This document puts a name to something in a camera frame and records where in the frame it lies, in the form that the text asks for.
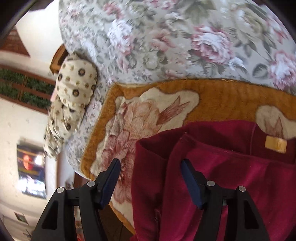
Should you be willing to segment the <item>orange floral plush blanket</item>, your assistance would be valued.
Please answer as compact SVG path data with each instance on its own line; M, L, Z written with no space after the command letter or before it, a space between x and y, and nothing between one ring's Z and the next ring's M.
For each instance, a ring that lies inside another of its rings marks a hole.
M130 184L135 143L194 121L244 120L270 136L295 137L295 96L230 79L173 80L148 85L115 84L107 92L81 158L89 179L121 160L110 207L134 232Z

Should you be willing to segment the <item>grey floral bed cover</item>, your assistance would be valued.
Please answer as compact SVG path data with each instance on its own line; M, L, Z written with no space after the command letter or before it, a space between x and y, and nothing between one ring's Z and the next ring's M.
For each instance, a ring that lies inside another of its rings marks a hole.
M116 82L231 78L295 94L295 41L259 1L60 1L64 45L99 71L81 128L66 145L81 158Z

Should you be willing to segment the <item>cream spotted pillow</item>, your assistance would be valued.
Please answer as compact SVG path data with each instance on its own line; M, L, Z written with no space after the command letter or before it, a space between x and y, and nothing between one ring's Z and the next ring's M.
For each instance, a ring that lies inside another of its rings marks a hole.
M55 158L78 131L98 80L94 64L76 53L66 57L56 79L56 97L49 108L44 152Z

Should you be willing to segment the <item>dark red knit garment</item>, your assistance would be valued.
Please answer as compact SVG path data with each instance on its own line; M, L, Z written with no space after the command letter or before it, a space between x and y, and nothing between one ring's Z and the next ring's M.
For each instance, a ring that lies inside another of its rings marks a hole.
M295 240L295 140L242 120L164 131L137 141L131 193L133 240Z

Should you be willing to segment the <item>wooden chair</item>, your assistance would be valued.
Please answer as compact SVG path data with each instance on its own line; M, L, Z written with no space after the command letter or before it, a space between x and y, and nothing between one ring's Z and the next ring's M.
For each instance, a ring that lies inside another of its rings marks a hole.
M53 74L58 74L62 63L66 59L66 57L69 55L69 53L66 50L66 47L64 44L62 44L58 50L55 52L51 64L50 64L50 70Z

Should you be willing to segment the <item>wall poster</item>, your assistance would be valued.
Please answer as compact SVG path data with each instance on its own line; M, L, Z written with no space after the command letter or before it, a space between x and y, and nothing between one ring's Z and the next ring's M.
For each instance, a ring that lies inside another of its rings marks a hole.
M22 194L46 199L45 153L35 146L17 144L16 157Z

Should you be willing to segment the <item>wooden wall shelf with plants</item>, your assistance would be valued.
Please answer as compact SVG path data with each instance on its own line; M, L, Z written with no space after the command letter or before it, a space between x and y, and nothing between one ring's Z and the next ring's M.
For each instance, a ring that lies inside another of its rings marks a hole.
M1 98L47 114L55 81L1 65Z

